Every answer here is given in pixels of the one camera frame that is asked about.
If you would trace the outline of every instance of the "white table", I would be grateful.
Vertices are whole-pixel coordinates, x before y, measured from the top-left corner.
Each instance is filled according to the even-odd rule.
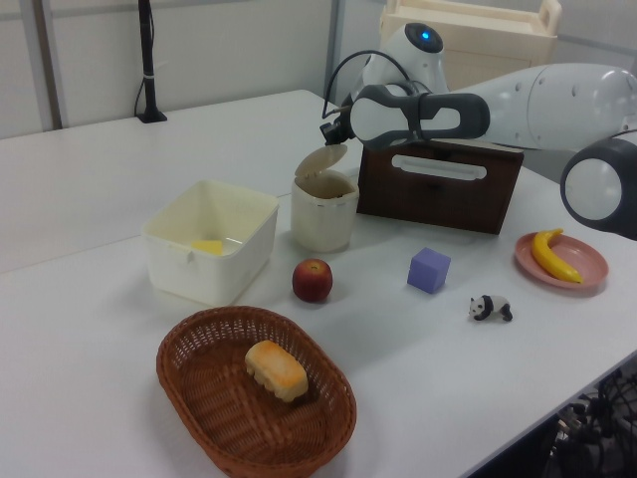
[[[281,195],[273,254],[237,304],[295,320],[352,385],[356,429],[319,477],[467,475],[634,354],[637,244],[575,223],[557,185],[525,169],[499,236],[358,215],[350,246],[319,254],[334,272],[329,301],[297,300],[292,270],[310,254],[291,238],[287,193],[322,144],[320,106],[294,92],[0,141],[2,265],[13,269],[0,275],[3,476],[224,476],[154,369],[163,337],[205,306],[152,289],[137,236],[205,177]],[[359,158],[352,141],[338,168],[355,173]],[[44,191],[25,192],[27,181]],[[557,226],[604,255],[604,288],[567,292],[518,268],[517,239]],[[452,258],[434,295],[406,284],[423,247]],[[508,297],[514,320],[470,320],[482,294]]]

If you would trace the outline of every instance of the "purple cube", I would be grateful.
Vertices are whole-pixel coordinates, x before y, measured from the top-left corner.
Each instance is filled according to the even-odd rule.
[[[445,283],[451,258],[425,247],[411,259],[407,284],[433,294]]]

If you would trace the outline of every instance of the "wooden box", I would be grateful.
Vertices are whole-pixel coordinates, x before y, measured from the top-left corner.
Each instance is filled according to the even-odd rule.
[[[499,234],[523,159],[519,149],[465,140],[364,148],[357,212]]]

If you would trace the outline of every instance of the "white wall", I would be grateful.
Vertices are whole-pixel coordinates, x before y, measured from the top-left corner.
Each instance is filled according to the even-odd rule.
[[[464,0],[498,8],[538,11],[541,0]],[[560,0],[562,19],[552,63],[599,63],[637,73],[637,4],[633,0]],[[382,0],[342,0],[339,6],[334,66],[348,55],[378,48]],[[338,74],[331,99],[340,104],[365,58],[352,60]],[[529,151],[525,165],[559,180],[569,153]]]
[[[46,4],[63,125],[132,116],[141,80],[137,1]],[[332,0],[151,5],[157,103],[165,113],[297,89],[322,96]]]
[[[19,0],[0,2],[0,138],[42,131],[51,127],[51,114],[43,82],[32,12]]]

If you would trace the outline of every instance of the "wicker basket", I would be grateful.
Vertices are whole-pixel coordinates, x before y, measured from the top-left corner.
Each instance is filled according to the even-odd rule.
[[[246,352],[264,340],[308,374],[309,391],[292,403],[246,372]],[[310,476],[354,429],[356,402],[342,372],[295,323],[267,310],[223,307],[185,319],[161,343],[157,374],[190,434],[234,478]]]

